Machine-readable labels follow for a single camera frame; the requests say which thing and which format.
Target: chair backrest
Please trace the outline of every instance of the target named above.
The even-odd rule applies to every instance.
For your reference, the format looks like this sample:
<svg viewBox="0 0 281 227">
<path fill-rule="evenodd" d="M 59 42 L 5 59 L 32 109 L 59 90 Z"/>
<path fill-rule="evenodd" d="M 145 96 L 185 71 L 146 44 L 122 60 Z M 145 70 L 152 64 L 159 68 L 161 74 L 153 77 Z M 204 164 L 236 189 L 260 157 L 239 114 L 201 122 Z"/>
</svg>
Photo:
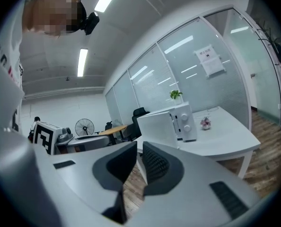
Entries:
<svg viewBox="0 0 281 227">
<path fill-rule="evenodd" d="M 107 124 L 106 124 L 106 126 L 105 126 L 105 131 L 106 131 L 106 130 L 109 130 L 109 129 L 111 129 L 111 128 L 112 128 L 112 121 L 107 122 Z"/>
<path fill-rule="evenodd" d="M 149 112 L 146 112 L 146 110 L 142 107 L 142 108 L 138 108 L 138 109 L 135 109 L 133 111 L 133 117 L 132 117 L 132 121 L 133 121 L 133 124 L 134 124 L 134 127 L 135 127 L 135 137 L 138 138 L 141 136 L 141 130 L 140 130 L 140 127 L 139 127 L 139 124 L 137 122 L 137 118 L 143 116 L 143 115 L 146 115 L 148 114 Z"/>
</svg>

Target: standing fan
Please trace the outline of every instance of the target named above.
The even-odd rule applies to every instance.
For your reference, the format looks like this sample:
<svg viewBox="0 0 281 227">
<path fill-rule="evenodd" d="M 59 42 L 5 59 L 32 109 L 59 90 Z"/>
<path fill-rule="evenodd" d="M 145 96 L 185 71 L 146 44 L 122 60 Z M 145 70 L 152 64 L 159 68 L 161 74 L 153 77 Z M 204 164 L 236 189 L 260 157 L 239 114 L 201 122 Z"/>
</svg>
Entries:
<svg viewBox="0 0 281 227">
<path fill-rule="evenodd" d="M 91 135 L 94 125 L 89 119 L 80 119 L 75 125 L 75 132 L 78 136 Z"/>
</svg>

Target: wooden floor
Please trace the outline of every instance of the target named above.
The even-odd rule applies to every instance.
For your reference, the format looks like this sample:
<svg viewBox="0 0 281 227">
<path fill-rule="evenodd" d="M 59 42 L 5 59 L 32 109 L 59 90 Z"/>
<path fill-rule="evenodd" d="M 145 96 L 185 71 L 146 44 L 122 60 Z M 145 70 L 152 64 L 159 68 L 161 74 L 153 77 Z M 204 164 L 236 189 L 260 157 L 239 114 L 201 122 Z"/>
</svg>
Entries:
<svg viewBox="0 0 281 227">
<path fill-rule="evenodd" d="M 261 142 L 261 146 L 253 152 L 244 180 L 264 197 L 281 184 L 281 130 L 279 126 L 260 117 L 257 112 L 252 112 L 252 133 Z M 240 159 L 233 159 L 220 164 L 236 172 L 239 161 Z M 145 186 L 141 173 L 135 166 L 124 184 L 124 203 L 128 218 L 141 206 Z"/>
</svg>

